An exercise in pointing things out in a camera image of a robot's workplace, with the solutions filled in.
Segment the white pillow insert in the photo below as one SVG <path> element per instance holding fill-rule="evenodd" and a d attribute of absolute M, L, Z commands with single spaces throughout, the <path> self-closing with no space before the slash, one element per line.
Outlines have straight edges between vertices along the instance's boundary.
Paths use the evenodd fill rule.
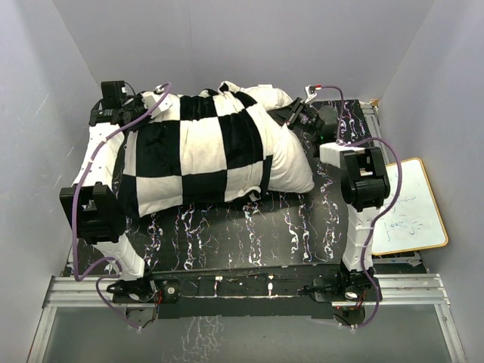
<path fill-rule="evenodd" d="M 268 189 L 298 194 L 310 192 L 315 183 L 299 138 L 287 126 L 279 125 L 268 115 L 270 110 L 290 105 L 293 99 L 284 90 L 272 85 L 244 88 L 233 82 L 224 81 L 220 84 L 219 91 L 242 92 L 256 101 L 254 118 L 264 122 L 272 137 L 272 164 Z"/>

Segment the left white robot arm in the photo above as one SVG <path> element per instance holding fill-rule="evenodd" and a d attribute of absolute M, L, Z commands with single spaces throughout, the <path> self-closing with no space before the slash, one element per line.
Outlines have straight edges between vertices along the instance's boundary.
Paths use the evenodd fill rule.
<path fill-rule="evenodd" d="M 144 260 L 126 236 L 126 214 L 112 190 L 124 129 L 144 115 L 133 87 L 123 80 L 101 83 L 101 99 L 90 111 L 85 157 L 72 186 L 62 188 L 60 203 L 72 228 L 73 275 L 87 277 L 107 263 L 118 281 L 108 287 L 116 296 L 147 302 L 156 293 Z"/>

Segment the black white checkered pillowcase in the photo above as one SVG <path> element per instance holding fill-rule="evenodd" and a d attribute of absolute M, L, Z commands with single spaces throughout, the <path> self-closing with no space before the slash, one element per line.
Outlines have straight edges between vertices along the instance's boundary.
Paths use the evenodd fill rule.
<path fill-rule="evenodd" d="M 277 123 L 243 92 L 174 96 L 126 136 L 117 200 L 132 219 L 191 203 L 258 200 L 271 174 Z"/>

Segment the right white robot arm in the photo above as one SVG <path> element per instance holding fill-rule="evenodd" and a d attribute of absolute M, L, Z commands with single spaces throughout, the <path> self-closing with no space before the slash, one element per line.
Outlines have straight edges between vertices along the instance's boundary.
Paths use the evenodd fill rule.
<path fill-rule="evenodd" d="M 310 134 L 315 157 L 340 172 L 341 195 L 348 209 L 346 248 L 334 278 L 316 278 L 301 290 L 317 301 L 338 296 L 360 302 L 368 290 L 377 289 L 371 247 L 390 183 L 380 148 L 356 147 L 341 140 L 344 106 L 341 100 L 334 108 L 315 110 L 310 100 L 297 98 L 268 112 L 278 124 Z"/>

